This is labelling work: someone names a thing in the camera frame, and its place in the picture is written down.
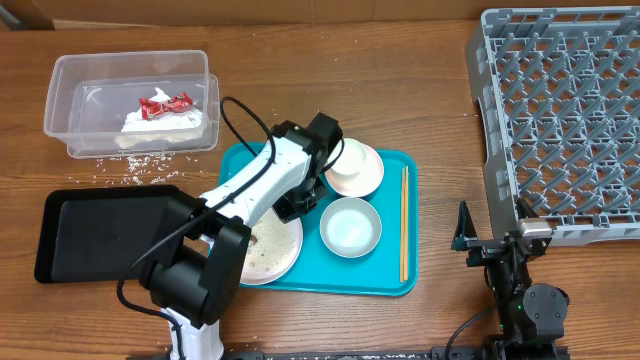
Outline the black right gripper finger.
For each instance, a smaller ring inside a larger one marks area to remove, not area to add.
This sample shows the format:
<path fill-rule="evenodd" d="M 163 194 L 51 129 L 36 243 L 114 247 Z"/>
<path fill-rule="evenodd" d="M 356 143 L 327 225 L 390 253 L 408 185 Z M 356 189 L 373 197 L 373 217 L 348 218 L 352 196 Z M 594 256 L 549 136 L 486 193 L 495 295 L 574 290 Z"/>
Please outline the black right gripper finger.
<path fill-rule="evenodd" d="M 528 219 L 528 218 L 539 217 L 539 215 L 532 209 L 532 207 L 523 197 L 519 197 L 515 201 L 515 208 L 518 214 L 518 219 Z"/>
<path fill-rule="evenodd" d="M 465 201 L 461 201 L 451 249 L 454 251 L 467 251 L 469 249 L 468 243 L 477 240 L 478 236 L 468 206 Z"/>

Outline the grey green bowl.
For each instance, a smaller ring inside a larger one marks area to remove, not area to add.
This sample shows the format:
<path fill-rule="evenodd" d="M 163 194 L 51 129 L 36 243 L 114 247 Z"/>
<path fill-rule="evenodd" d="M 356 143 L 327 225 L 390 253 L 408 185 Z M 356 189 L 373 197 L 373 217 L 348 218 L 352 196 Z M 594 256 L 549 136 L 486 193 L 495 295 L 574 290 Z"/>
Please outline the grey green bowl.
<path fill-rule="evenodd" d="M 376 209 L 360 198 L 345 197 L 331 202 L 319 223 L 325 246 L 343 258 L 369 254 L 382 236 L 382 221 Z"/>

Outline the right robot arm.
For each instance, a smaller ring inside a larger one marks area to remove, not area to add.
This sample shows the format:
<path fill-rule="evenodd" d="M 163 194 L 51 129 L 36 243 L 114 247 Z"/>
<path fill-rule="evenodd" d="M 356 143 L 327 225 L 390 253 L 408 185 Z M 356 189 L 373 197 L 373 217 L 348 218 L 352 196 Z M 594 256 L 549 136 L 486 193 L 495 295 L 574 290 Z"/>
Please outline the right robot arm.
<path fill-rule="evenodd" d="M 466 265 L 481 267 L 495 304 L 463 323 L 449 338 L 445 359 L 569 360 L 566 347 L 556 341 L 564 336 L 564 320 L 570 298 L 562 289 L 532 281 L 527 264 L 546 253 L 553 230 L 523 200 L 516 201 L 522 218 L 501 238 L 478 238 L 468 206 L 459 205 L 451 249 L 467 254 Z M 480 347 L 456 350 L 453 343 L 463 330 L 496 312 L 500 333 L 488 335 Z"/>

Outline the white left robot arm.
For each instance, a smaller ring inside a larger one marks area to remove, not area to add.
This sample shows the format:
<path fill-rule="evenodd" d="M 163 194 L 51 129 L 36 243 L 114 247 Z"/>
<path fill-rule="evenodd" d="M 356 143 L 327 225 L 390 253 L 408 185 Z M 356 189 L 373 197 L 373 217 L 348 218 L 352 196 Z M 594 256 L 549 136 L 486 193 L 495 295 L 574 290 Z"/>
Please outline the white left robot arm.
<path fill-rule="evenodd" d="M 251 229 L 269 210 L 287 223 L 328 191 L 320 176 L 343 138 L 337 120 L 319 113 L 306 127 L 274 126 L 262 151 L 217 188 L 189 198 L 132 266 L 154 308 L 125 307 L 169 324 L 170 359 L 220 359 L 219 321 L 239 288 Z"/>

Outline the red snack wrapper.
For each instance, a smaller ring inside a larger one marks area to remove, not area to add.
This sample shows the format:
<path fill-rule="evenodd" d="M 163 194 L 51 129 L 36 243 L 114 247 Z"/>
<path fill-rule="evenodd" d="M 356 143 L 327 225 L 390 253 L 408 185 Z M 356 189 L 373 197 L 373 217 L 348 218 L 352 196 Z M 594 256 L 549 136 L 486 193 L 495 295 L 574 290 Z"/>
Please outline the red snack wrapper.
<path fill-rule="evenodd" d="M 194 100 L 186 93 L 176 95 L 165 101 L 140 98 L 141 115 L 144 120 L 157 118 L 165 113 L 184 113 L 191 110 Z"/>

